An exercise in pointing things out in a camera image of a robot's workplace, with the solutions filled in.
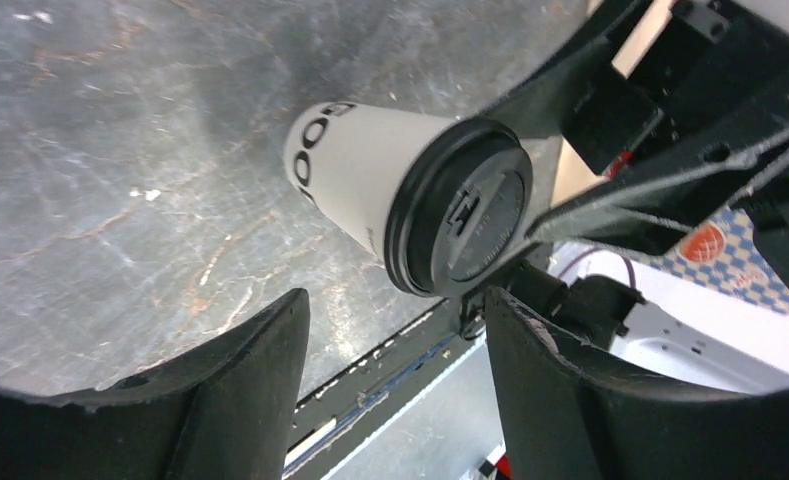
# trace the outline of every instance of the blue checkered cloth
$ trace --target blue checkered cloth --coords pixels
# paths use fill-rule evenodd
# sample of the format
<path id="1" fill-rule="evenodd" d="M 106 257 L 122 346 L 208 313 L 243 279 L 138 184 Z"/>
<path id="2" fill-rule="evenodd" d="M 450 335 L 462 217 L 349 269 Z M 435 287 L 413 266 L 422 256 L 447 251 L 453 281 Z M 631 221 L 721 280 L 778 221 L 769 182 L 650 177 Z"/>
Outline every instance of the blue checkered cloth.
<path id="1" fill-rule="evenodd" d="M 789 289 L 756 251 L 753 225 L 742 212 L 723 210 L 710 219 L 724 234 L 723 252 L 708 263 L 687 260 L 679 247 L 664 257 L 636 258 L 703 287 L 789 316 Z"/>

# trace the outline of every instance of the white paper cup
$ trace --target white paper cup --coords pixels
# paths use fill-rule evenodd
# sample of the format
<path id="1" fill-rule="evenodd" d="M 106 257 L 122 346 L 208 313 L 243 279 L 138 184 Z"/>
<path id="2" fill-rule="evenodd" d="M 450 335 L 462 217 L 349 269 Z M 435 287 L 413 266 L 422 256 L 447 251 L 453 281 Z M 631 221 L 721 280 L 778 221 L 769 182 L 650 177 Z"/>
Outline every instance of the white paper cup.
<path id="1" fill-rule="evenodd" d="M 303 113 L 284 164 L 395 285 L 424 296 L 459 295 L 480 279 L 519 227 L 532 185 L 529 157 L 497 122 L 350 102 Z"/>

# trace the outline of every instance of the gray marble surface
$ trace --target gray marble surface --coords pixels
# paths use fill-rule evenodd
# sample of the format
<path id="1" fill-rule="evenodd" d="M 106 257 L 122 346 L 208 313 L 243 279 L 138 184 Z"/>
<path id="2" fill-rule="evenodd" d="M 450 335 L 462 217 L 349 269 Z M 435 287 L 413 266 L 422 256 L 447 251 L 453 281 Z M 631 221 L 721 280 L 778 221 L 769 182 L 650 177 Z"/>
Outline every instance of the gray marble surface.
<path id="1" fill-rule="evenodd" d="M 283 178 L 308 105 L 466 115 L 581 0 L 0 0 L 0 386 L 111 385 L 309 290 L 307 392 L 430 305 Z M 536 147 L 536 208 L 555 142 Z"/>

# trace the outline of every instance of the black plastic lid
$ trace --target black plastic lid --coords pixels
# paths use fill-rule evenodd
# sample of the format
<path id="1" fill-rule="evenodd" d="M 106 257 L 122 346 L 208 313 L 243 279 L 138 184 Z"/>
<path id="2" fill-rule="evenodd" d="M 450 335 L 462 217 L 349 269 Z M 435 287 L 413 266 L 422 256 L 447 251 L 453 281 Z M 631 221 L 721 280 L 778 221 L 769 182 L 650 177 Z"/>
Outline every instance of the black plastic lid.
<path id="1" fill-rule="evenodd" d="M 531 186 L 529 156 L 502 124 L 473 118 L 445 131 L 394 199 L 385 238 L 391 280 L 422 296 L 467 292 L 509 246 Z"/>

